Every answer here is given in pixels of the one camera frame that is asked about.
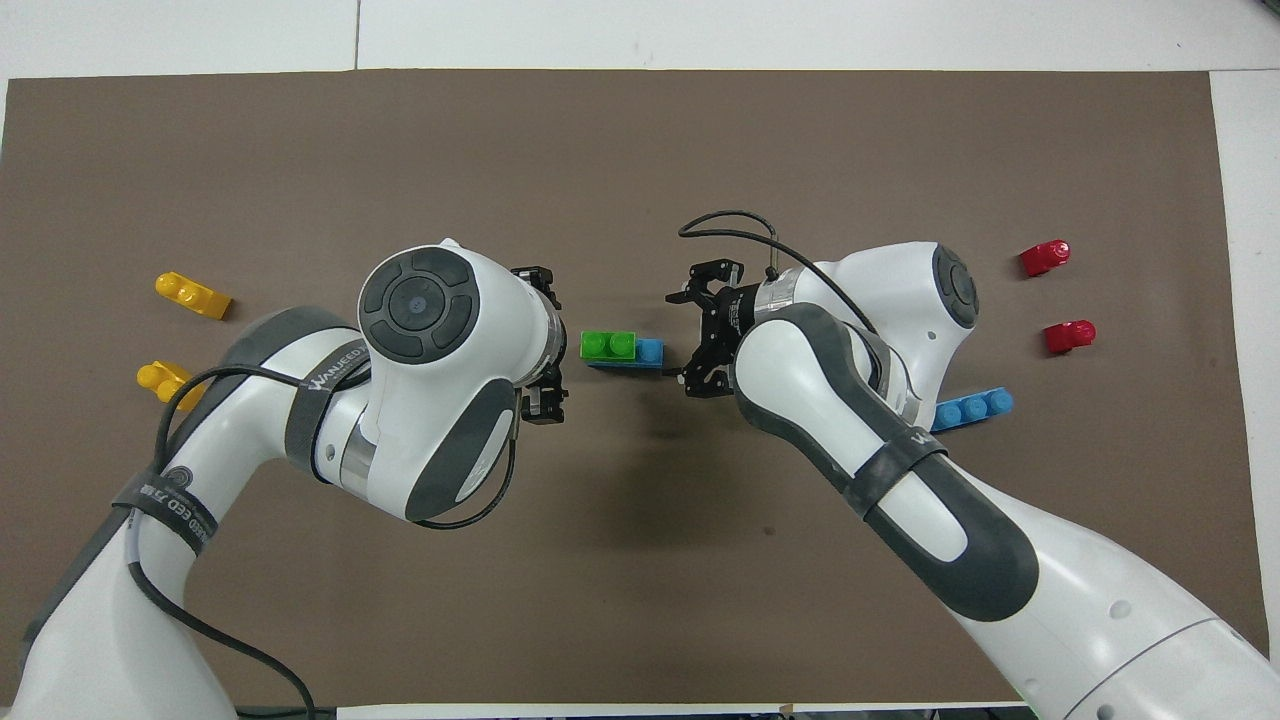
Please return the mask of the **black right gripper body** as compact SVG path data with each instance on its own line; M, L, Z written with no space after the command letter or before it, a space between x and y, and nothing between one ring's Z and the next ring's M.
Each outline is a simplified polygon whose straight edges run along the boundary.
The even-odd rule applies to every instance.
M733 363L742 337L755 324L756 295L760 287L760 283L726 286L714 293L699 293L698 306L701 309L699 378L712 378L714 372Z

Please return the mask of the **green two-stud toy block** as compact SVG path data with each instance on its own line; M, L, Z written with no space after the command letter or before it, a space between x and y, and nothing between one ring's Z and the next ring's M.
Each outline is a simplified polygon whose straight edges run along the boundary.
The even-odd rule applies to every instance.
M585 363L635 363L637 337L630 331L581 331L579 356Z

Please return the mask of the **blue three-stud toy block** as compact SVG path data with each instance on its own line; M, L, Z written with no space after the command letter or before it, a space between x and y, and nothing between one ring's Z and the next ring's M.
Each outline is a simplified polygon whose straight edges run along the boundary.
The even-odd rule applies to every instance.
M662 370L664 366L664 346L657 338L635 340L635 359L585 360L588 366L609 369Z
M1012 411L1014 397L1004 387L940 402L931 427L933 433L968 427Z

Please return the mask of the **red small toy block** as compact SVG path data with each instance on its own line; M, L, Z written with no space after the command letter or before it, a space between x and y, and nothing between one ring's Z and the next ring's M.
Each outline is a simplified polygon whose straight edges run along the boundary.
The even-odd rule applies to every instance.
M1050 354L1068 354L1074 348L1092 345L1097 337L1097 329L1092 322L1075 320L1048 325L1042 331L1042 334L1044 347Z
M1037 243L1018 255L1021 269L1028 278L1039 277L1062 266L1070 258L1071 247L1065 240Z

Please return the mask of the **yellow two-stud toy block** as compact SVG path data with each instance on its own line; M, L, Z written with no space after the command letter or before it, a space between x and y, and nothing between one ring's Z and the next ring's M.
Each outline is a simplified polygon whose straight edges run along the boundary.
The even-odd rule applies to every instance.
M138 387L148 389L163 402L169 404L177 391L192 378L192 373L175 363L152 361L142 365L134 374ZM187 392L179 401L178 410L188 413L204 397L205 386L200 384Z
M178 272L165 272L157 275L154 288L161 297L197 315L219 322L225 318L233 302L229 295L215 291Z

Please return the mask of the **brown table mat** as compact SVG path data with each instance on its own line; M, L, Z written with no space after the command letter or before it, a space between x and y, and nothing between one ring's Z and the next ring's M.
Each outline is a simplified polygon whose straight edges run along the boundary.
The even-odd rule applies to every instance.
M1105 534L1268 647L1206 73L361 70L13 81L0 151L0 706L20 635L148 459L152 360L211 366L255 319L353 322L380 260L451 237L554 272L571 336L672 363L681 240L718 209L813 260L948 246L980 300L943 437L983 482ZM1018 255L1065 240L1028 278ZM214 320L161 297L178 272ZM1050 354L1042 331L1088 320ZM596 372L524 425L504 502L413 528L288 462L248 483L192 610L325 705L1012 701L929 591L731 398Z

